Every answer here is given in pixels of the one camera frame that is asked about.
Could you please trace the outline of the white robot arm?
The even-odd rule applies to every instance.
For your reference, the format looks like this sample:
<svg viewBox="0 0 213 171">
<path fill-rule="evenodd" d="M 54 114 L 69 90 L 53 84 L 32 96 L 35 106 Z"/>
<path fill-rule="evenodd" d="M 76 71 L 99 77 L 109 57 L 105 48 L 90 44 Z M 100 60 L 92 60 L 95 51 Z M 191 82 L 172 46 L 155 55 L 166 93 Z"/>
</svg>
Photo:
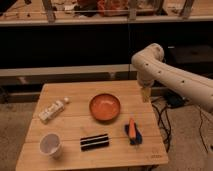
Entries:
<svg viewBox="0 0 213 171">
<path fill-rule="evenodd" d="M 162 62 L 163 48 L 152 43 L 132 56 L 137 70 L 137 80 L 143 88 L 151 87 L 157 80 L 182 95 L 203 110 L 213 114 L 213 80 Z"/>
</svg>

